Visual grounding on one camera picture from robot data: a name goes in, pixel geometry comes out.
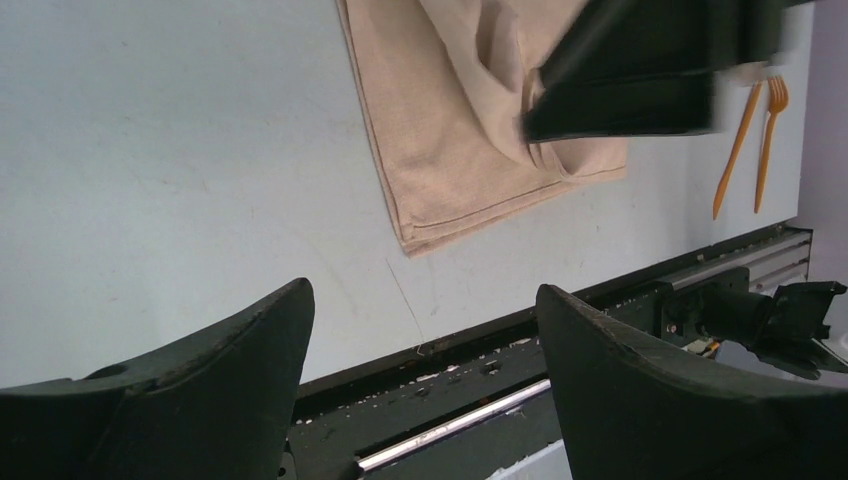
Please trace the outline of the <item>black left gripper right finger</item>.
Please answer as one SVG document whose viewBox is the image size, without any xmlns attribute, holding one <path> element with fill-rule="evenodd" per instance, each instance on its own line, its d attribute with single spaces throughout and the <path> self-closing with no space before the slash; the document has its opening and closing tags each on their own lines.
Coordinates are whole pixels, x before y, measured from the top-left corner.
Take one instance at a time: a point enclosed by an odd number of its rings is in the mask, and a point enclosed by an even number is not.
<svg viewBox="0 0 848 480">
<path fill-rule="evenodd" d="M 576 479 L 843 479 L 847 393 L 675 347 L 552 286 L 540 342 Z"/>
</svg>

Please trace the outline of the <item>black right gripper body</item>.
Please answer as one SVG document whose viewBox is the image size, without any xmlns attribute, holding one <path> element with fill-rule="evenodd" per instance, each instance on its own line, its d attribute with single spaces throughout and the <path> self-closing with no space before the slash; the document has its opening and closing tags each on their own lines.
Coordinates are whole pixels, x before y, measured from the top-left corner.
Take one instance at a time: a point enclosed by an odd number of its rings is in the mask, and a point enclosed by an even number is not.
<svg viewBox="0 0 848 480">
<path fill-rule="evenodd" d="M 539 72 L 544 86 L 721 71 L 780 50 L 791 1 L 588 1 Z"/>
</svg>

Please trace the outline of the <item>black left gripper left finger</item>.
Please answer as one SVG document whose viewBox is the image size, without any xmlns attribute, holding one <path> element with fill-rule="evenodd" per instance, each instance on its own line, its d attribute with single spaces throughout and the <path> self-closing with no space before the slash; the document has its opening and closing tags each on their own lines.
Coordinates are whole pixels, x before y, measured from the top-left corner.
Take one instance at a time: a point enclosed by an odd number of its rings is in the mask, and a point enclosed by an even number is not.
<svg viewBox="0 0 848 480">
<path fill-rule="evenodd" d="M 77 380 L 1 392 L 5 479 L 274 479 L 315 315 L 298 278 Z"/>
</svg>

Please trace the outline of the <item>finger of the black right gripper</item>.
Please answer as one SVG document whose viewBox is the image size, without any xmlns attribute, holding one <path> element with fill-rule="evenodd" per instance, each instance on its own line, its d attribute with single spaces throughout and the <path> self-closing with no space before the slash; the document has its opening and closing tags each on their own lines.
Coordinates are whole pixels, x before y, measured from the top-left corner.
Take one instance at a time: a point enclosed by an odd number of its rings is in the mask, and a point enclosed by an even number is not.
<svg viewBox="0 0 848 480">
<path fill-rule="evenodd" d="M 529 143 L 694 135 L 713 127 L 712 71 L 584 79 L 568 66 L 542 69 L 540 79 L 542 94 L 521 120 Z"/>
</svg>

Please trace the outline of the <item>beige cloth napkin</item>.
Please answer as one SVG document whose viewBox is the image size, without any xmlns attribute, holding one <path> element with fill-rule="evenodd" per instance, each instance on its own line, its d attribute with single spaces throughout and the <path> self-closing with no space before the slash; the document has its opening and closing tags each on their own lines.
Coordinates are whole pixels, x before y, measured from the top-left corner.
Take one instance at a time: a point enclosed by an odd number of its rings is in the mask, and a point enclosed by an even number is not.
<svg viewBox="0 0 848 480">
<path fill-rule="evenodd" d="M 522 115 L 579 1 L 342 1 L 377 173 L 410 257 L 626 173 L 619 137 L 529 143 Z"/>
</svg>

